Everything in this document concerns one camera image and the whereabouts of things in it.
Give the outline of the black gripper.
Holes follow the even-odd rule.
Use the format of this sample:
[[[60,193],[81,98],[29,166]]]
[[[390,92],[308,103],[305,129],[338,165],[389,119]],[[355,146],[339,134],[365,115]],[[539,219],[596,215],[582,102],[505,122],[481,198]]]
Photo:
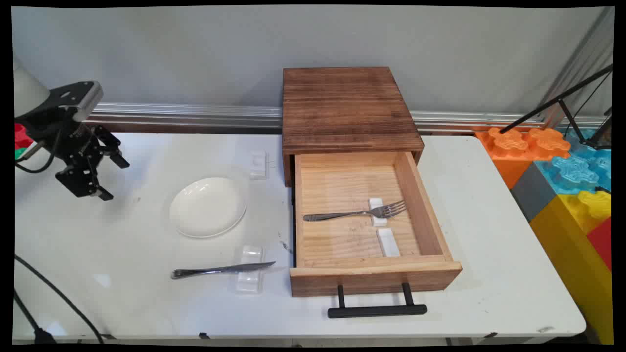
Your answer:
[[[121,169],[130,166],[119,149],[120,140],[102,125],[90,127],[72,117],[29,117],[27,135],[49,152],[45,164],[35,170],[47,170],[54,158],[62,160],[67,167],[55,178],[77,198],[114,198],[97,178],[96,170],[104,156]]]

